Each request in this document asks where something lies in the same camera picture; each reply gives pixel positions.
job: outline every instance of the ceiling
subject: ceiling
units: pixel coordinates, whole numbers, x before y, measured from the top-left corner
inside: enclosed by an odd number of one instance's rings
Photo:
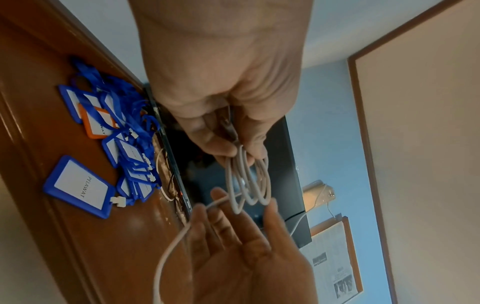
[[[59,0],[142,82],[135,21],[127,0]],[[440,0],[315,0],[303,67],[347,58]]]

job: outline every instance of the blue wall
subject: blue wall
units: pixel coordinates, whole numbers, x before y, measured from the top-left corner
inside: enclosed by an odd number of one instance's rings
[[[287,122],[301,186],[318,179],[332,186],[330,210],[349,217],[364,288],[351,302],[391,303],[346,61],[302,71]],[[326,206],[312,210],[310,227],[329,217]]]

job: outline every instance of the brown wooden surface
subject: brown wooden surface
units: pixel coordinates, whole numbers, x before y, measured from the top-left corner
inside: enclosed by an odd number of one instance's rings
[[[119,177],[101,141],[89,139],[73,121],[56,88],[75,72],[69,55],[132,81],[48,4],[2,2],[0,174],[68,303],[150,303],[157,262],[179,230],[161,194],[114,207],[104,220],[42,192],[62,155],[112,185]],[[164,269],[161,291],[166,303],[191,298],[183,246]]]
[[[429,20],[430,18],[435,17],[436,15],[444,12],[455,4],[459,3],[462,0],[443,0],[432,8],[426,10],[417,17],[411,19],[407,23],[393,30],[392,32],[381,37],[377,41],[353,54],[348,59],[348,68],[350,71],[351,84],[353,89],[353,97],[355,99],[356,110],[358,115],[358,122],[360,125],[360,134],[361,140],[363,143],[363,150],[365,153],[366,166],[368,170],[368,178],[370,180],[371,195],[373,198],[373,206],[375,209],[376,221],[378,224],[378,232],[380,235],[380,243],[383,252],[383,260],[385,262],[386,276],[388,279],[388,286],[390,289],[391,300],[393,304],[398,303],[397,292],[395,290],[394,276],[392,273],[392,263],[390,261],[389,248],[387,244],[387,234],[385,232],[385,223],[382,216],[382,206],[380,202],[379,190],[377,186],[377,178],[375,176],[375,167],[372,157],[372,150],[370,147],[369,132],[367,129],[367,121],[365,117],[365,110],[362,101],[362,91],[360,88],[359,76],[357,73],[357,60],[361,57],[369,54],[370,52],[378,49],[382,45],[392,41],[393,39],[399,37],[400,35],[408,32],[409,30],[417,27],[423,22]]]
[[[353,270],[353,276],[355,278],[355,285],[357,291],[360,293],[364,290],[364,286],[362,284],[362,277],[360,276],[359,262],[357,260],[357,254],[355,253],[354,238],[352,237],[352,230],[350,229],[349,218],[344,216],[341,218],[341,221],[343,223],[343,227],[345,228],[346,247],[348,249],[348,255],[350,257],[350,265]],[[337,223],[338,221],[336,219],[330,218],[310,228],[310,235],[314,236],[316,234],[319,234],[320,232],[327,230],[328,228],[332,227]]]

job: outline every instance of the newspaper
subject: newspaper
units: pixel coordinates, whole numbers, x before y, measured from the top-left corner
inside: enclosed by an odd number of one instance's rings
[[[343,304],[358,294],[343,222],[314,235],[300,251],[313,267],[320,303]]]

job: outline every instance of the hand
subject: hand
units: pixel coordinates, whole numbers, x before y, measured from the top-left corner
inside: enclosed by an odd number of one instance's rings
[[[295,103],[312,0],[130,0],[155,99],[206,153],[234,157],[215,111],[234,106],[256,159]]]
[[[213,200],[226,196],[212,190]],[[193,208],[187,241],[193,267],[193,303],[317,303],[312,267],[300,253],[272,199],[263,223],[268,240],[228,203]]]

